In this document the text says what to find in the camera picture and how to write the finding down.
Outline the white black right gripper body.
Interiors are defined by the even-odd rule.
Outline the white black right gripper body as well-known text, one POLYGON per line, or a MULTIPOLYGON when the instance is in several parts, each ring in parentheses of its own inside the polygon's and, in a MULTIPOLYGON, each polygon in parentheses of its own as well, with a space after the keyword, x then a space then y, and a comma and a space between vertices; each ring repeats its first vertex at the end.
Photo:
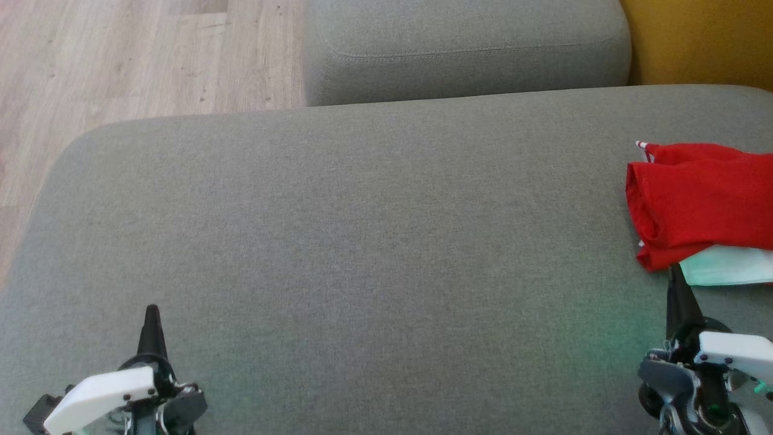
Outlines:
POLYGON ((662 363, 662 434, 770 434, 758 413, 731 399, 744 382, 771 400, 771 340, 759 335, 695 328, 666 341, 662 363))

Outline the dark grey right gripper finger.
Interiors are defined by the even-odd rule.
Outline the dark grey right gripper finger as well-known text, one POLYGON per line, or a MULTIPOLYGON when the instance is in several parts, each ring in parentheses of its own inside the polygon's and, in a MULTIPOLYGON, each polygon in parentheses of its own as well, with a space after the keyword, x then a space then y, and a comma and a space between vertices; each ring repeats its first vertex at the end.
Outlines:
POLYGON ((668 282, 666 291, 666 339, 671 341, 680 323, 680 295, 679 286, 682 279, 682 271, 679 265, 671 265, 668 270, 668 282))
POLYGON ((680 265, 673 266, 673 339, 683 340, 706 320, 680 265))

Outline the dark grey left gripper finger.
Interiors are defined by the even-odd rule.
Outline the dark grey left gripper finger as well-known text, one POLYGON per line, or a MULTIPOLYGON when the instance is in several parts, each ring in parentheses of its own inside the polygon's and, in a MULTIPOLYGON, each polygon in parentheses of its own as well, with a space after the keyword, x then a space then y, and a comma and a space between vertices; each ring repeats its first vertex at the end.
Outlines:
POLYGON ((152 352, 168 358, 160 310, 155 304, 152 304, 152 352))
POLYGON ((153 353, 153 305, 146 306, 144 322, 138 341, 138 355, 153 353))

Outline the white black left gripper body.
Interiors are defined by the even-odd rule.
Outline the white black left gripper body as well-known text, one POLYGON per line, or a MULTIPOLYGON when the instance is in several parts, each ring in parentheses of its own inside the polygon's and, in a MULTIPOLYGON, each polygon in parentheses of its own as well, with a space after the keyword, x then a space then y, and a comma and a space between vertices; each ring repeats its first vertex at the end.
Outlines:
POLYGON ((193 434, 208 408, 204 391, 195 382, 178 382, 167 358, 138 355, 65 393, 44 418, 43 432, 83 434, 97 419, 118 413, 124 434, 193 434))

